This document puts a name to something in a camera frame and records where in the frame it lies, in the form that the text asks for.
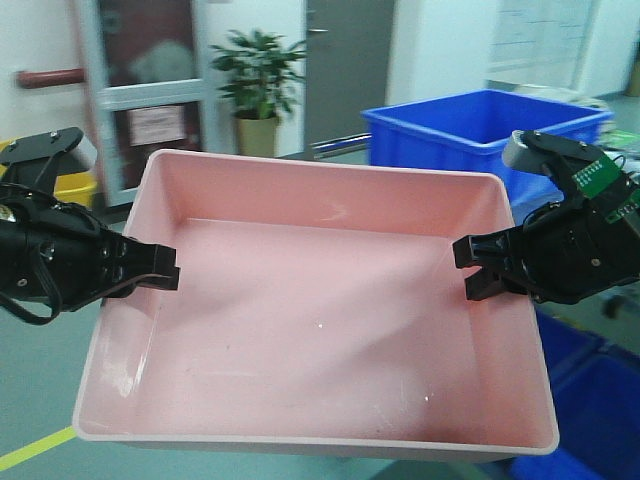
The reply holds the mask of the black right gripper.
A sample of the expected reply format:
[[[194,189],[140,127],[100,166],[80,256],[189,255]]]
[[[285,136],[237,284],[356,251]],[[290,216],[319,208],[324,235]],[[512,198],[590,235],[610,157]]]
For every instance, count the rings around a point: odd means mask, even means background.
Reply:
[[[547,203],[521,226],[465,235],[452,249],[458,269],[481,266],[464,280],[472,301],[513,293],[575,304],[639,280],[639,232],[623,220],[607,222],[588,206]],[[490,268],[525,269],[529,285],[512,272]]]

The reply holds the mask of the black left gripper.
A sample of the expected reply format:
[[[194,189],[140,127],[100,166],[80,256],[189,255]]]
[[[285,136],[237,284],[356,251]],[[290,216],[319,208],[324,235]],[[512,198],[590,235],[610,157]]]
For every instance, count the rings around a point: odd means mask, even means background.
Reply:
[[[61,313],[137,288],[175,291],[179,277],[174,248],[110,231],[80,204],[1,194],[1,307],[10,313],[25,313],[24,302]]]

